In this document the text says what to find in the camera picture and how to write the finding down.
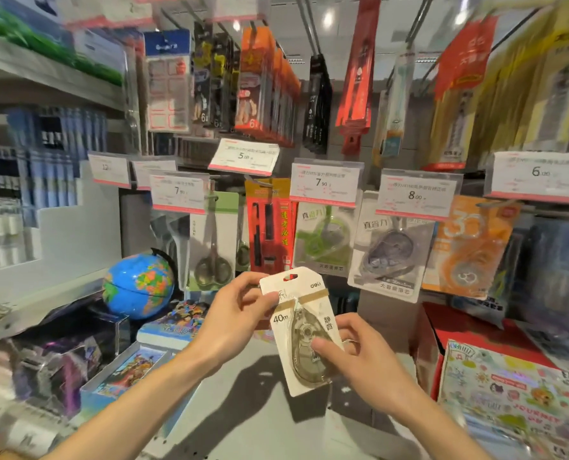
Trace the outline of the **white shelf unit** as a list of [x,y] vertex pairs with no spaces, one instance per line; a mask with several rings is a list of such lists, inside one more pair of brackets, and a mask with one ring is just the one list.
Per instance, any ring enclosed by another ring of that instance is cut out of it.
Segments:
[[[90,106],[115,118],[123,131],[123,90],[0,37],[0,124],[8,106]],[[78,204],[39,208],[31,228],[35,260],[0,269],[0,340],[37,325],[56,307],[91,292],[106,268],[121,258],[116,186],[93,181],[80,164]]]

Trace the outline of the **dark holographic box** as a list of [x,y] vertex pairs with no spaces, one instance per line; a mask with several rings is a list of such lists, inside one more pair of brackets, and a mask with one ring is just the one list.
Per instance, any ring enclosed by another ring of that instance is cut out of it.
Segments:
[[71,419],[81,409],[81,387],[130,346],[132,325],[128,317],[88,305],[5,342],[16,398]]

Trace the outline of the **black pen packets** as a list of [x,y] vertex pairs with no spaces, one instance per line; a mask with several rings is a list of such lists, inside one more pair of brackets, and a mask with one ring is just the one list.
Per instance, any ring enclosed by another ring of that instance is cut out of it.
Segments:
[[229,133],[234,114],[234,41],[212,24],[194,23],[193,123]]

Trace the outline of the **person's left hand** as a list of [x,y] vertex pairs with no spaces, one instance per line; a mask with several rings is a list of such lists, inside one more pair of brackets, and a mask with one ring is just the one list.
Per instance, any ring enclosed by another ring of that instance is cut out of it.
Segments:
[[241,302],[249,291],[261,291],[259,282],[266,273],[245,272],[224,286],[215,296],[202,327],[191,342],[193,355],[208,373],[237,356],[248,344],[254,332],[268,324],[273,309],[257,326],[241,322]]

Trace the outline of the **blue label sticker packet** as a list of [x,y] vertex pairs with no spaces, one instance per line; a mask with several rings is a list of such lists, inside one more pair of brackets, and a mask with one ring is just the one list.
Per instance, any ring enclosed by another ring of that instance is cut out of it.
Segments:
[[191,35],[188,29],[143,34],[147,127],[151,132],[191,131]]

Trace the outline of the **colourful sticker display box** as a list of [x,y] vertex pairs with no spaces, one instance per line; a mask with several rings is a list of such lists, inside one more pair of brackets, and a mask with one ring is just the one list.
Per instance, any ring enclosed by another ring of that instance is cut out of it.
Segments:
[[533,363],[449,340],[438,402],[529,435],[569,460],[569,366]]

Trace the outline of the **colourful cartoon box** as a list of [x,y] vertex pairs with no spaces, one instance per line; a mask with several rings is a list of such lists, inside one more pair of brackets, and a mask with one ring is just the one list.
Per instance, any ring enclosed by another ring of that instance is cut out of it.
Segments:
[[145,346],[181,351],[196,337],[210,305],[205,302],[184,301],[165,316],[145,323],[136,340]]

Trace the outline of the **green correction tape packet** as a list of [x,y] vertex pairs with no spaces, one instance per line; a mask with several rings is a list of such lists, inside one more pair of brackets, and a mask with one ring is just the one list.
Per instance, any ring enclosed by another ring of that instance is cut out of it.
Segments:
[[359,209],[299,202],[292,266],[347,278]]

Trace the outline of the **orange correction tape packet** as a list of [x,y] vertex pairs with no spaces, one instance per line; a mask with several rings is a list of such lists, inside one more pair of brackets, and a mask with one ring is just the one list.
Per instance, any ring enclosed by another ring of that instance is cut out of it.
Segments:
[[517,222],[522,204],[457,195],[437,224],[421,288],[484,300]]

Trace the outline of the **white toothbrush-like packet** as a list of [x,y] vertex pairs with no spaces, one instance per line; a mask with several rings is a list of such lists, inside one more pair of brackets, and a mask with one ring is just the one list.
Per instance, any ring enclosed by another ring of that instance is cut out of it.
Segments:
[[415,63],[415,48],[407,45],[397,56],[389,89],[381,92],[372,149],[376,168],[382,169],[388,159],[400,153]]

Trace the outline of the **row of orange packets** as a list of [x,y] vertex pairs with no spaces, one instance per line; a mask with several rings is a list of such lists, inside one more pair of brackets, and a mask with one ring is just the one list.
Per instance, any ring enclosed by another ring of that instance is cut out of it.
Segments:
[[242,32],[234,131],[295,147],[301,83],[267,26]]

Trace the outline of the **red hanging packet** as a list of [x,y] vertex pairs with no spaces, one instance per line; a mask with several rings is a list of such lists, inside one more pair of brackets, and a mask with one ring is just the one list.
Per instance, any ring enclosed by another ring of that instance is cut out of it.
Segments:
[[375,40],[381,0],[359,0],[349,61],[343,82],[335,126],[343,136],[342,155],[357,159],[360,141],[372,118]]

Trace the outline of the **yellow hanging packets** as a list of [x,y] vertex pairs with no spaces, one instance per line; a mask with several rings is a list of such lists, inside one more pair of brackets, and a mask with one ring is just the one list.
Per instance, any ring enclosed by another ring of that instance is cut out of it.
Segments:
[[482,170],[500,151],[569,153],[569,0],[457,0],[422,170]]

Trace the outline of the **beige correction tape packet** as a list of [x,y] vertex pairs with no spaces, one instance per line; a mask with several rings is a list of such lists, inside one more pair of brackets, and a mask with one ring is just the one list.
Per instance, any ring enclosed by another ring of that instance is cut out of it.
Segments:
[[337,369],[311,347],[320,337],[343,349],[322,275],[298,267],[262,278],[259,287],[263,294],[279,294],[270,324],[290,396],[330,383]]

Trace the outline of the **person's right forearm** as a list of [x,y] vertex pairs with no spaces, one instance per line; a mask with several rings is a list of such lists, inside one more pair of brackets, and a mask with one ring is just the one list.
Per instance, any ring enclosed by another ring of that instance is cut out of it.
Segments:
[[396,399],[388,414],[411,431],[432,460],[494,460],[425,393]]

